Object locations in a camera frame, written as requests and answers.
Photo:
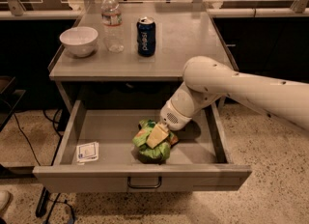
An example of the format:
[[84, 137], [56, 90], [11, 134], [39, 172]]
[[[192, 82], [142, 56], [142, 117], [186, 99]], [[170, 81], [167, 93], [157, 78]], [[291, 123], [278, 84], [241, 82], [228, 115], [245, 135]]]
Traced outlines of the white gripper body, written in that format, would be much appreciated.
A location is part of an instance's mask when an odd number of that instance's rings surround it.
[[170, 130], [176, 131], [184, 128], [191, 119], [177, 111], [172, 101], [168, 100], [160, 110], [160, 121]]

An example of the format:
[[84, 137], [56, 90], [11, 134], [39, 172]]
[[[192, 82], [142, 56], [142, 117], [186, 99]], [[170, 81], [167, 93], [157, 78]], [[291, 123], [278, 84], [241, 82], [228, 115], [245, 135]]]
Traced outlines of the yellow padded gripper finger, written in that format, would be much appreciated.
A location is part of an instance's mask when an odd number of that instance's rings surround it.
[[166, 124], [157, 123], [149, 137], [147, 138], [147, 145], [150, 148], [155, 148], [158, 144], [160, 144], [169, 134], [169, 129]]

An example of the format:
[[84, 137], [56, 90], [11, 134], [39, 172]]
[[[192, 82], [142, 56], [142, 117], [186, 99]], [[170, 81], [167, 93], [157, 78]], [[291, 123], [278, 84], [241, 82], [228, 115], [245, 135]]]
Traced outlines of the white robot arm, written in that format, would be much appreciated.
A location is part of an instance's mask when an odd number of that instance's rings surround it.
[[183, 67], [183, 83], [160, 110], [149, 141], [154, 146], [170, 131], [184, 128], [201, 109], [222, 97], [306, 133], [309, 131], [309, 84], [241, 73], [197, 56]]

